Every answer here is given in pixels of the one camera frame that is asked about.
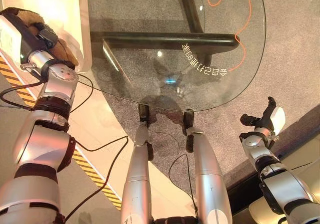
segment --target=silver robotic arm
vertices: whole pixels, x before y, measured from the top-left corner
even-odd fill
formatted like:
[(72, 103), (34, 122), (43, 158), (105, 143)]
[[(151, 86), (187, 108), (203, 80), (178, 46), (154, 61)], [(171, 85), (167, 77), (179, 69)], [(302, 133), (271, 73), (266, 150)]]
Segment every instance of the silver robotic arm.
[(0, 224), (62, 224), (57, 172), (69, 165), (76, 145), (67, 130), (78, 76), (72, 64), (50, 54), (46, 37), (28, 32), (15, 10), (2, 11), (0, 25), (2, 32), (20, 33), (18, 67), (44, 82), (14, 145), (14, 178), (0, 189)]
[(246, 126), (255, 126), (254, 132), (242, 133), (240, 140), (258, 172), (260, 188), (272, 211), (285, 214), (289, 224), (320, 223), (320, 205), (306, 184), (270, 151), (286, 121), (283, 109), (276, 107), (275, 100), (269, 97), (269, 105), (261, 119), (244, 114), (240, 120)]

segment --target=gray carpet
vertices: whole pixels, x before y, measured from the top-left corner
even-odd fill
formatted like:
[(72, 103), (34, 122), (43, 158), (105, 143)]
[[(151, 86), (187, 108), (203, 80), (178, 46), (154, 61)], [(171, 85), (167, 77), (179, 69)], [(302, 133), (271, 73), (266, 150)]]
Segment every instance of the gray carpet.
[[(91, 31), (188, 32), (187, 20), (179, 0), (88, 1)], [(260, 67), (252, 83), (231, 102), (195, 114), (195, 125), (202, 128), (210, 140), (228, 187), (254, 171), (248, 164), (238, 138), (241, 132), (252, 131), (252, 128), (244, 127), (240, 123), (239, 118), (243, 113), (260, 117), (267, 106), (267, 97), (272, 96), (286, 112), (284, 129), (312, 110), (313, 115), (320, 114), (318, 106), (320, 101), (319, 0), (264, 1), (267, 17), (266, 44)], [(203, 26), (206, 24), (206, 32), (223, 32), (228, 24), (217, 23), (215, 17), (217, 12), (223, 12), (223, 10), (212, 11), (206, 0), (204, 2), (205, 15), (201, 15), (200, 20)], [(228, 5), (229, 2), (234, 3), (228, 0), (224, 5)], [(244, 2), (239, 0), (236, 7)], [(253, 7), (252, 15), (258, 15), (254, 10), (256, 9)], [(224, 20), (231, 22), (233, 16)], [(241, 71), (238, 75), (239, 77), (248, 75), (244, 80), (249, 82), (250, 77), (253, 76), (250, 72), (253, 72), (259, 63), (260, 40), (263, 33), (244, 33), (243, 35), (244, 40), (249, 41), (247, 50), (253, 57), (248, 58), (252, 63), (248, 64), (246, 72)], [(98, 44), (92, 44), (92, 47), (92, 52), (101, 52), (101, 46)], [(237, 48), (236, 52), (241, 53), (241, 49)], [(114, 54), (125, 67), (126, 62), (128, 64), (136, 62), (131, 69), (132, 74), (139, 72), (147, 75), (144, 71), (147, 68), (145, 63), (153, 60), (156, 51), (114, 50)], [(148, 83), (148, 80), (141, 79), (144, 86), (139, 94), (130, 93), (125, 80), (114, 77), (115, 73), (111, 73), (110, 69), (106, 68), (101, 58), (93, 58), (92, 70), (99, 86), (117, 96), (138, 97), (144, 92), (149, 92), (154, 86), (152, 82)], [(105, 95), (105, 97), (123, 128), (133, 138), (138, 125), (137, 103), (112, 95)], [(195, 101), (201, 100), (201, 97), (195, 96), (194, 99), (193, 103), (196, 103)], [(168, 176), (172, 161), (178, 154), (185, 152), (186, 138), (182, 134), (182, 113), (151, 108), (151, 116), (150, 130), (155, 131), (150, 133), (154, 149), (152, 163)], [(281, 150), (282, 155), (285, 155), (297, 145), (301, 136), (307, 135), (319, 125), (320, 121), (315, 116), (303, 125), (295, 125), (295, 128), (287, 131), (284, 138), (276, 144), (275, 151)], [(194, 181), (193, 156), (189, 155), (189, 159), (191, 178)], [(176, 184), (189, 191), (185, 159), (176, 162), (171, 176)]]

